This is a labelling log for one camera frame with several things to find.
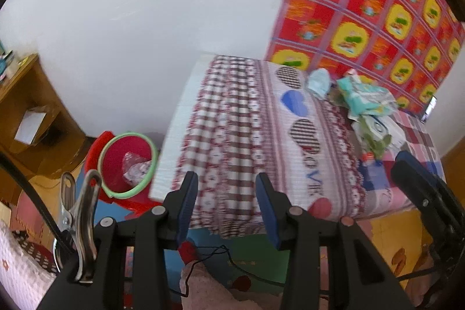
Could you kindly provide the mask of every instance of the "black striped heart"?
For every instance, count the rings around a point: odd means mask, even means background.
[[[310,120],[301,118],[292,124],[289,134],[304,153],[318,154],[320,143],[315,138],[316,128]]]
[[[302,84],[298,79],[298,70],[289,66],[282,66],[276,71],[276,76],[284,83],[286,86],[291,87],[292,89],[302,88]]]

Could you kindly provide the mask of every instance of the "plastic wrapper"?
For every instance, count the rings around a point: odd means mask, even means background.
[[[134,153],[126,153],[123,158],[123,177],[132,187],[137,186],[147,174],[152,160]]]

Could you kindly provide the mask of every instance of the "pink checkered cloth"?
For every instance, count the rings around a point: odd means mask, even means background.
[[[434,147],[425,125],[404,111],[398,110],[391,118],[404,130],[407,140],[404,150],[409,151],[434,175],[445,180],[439,153]],[[364,211],[360,216],[375,217],[412,208],[412,203],[391,179],[391,168],[396,154],[387,150],[382,161],[375,162],[365,155],[359,170],[366,190]]]
[[[264,232],[254,189],[260,172],[293,205],[324,219],[367,218],[411,206],[385,173],[392,153],[375,164],[360,160],[346,110],[316,99],[304,86],[305,73],[292,67],[213,59],[171,183],[171,190],[178,189],[187,171],[199,176],[192,228],[222,237]],[[393,117],[406,131],[410,151],[442,173],[424,126],[403,112]]]

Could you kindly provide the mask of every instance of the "blue gripper pad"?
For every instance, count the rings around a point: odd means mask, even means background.
[[[280,237],[278,234],[278,221],[271,205],[270,198],[267,191],[265,190],[265,184],[263,180],[268,180],[268,176],[264,178],[262,174],[258,174],[255,178],[255,192],[257,194],[257,200],[261,215],[263,218],[264,227],[267,230],[267,236],[271,244],[278,250],[280,247]]]
[[[396,156],[396,162],[404,161],[408,163],[430,186],[437,188],[436,182],[438,179],[429,172],[419,161],[408,151],[401,151]]]
[[[178,215],[178,233],[176,235],[176,241],[178,244],[181,244],[185,241],[187,237],[187,232],[189,231],[189,224],[191,222],[192,212],[194,211],[195,199],[197,198],[198,191],[198,176],[196,173],[189,178],[186,174],[185,180],[189,180],[189,189],[184,196],[183,203]]]

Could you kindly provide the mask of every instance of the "blue heart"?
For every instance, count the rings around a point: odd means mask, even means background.
[[[304,104],[304,96],[294,89],[284,93],[281,97],[281,102],[289,109],[294,115],[305,117],[308,115],[308,109]]]

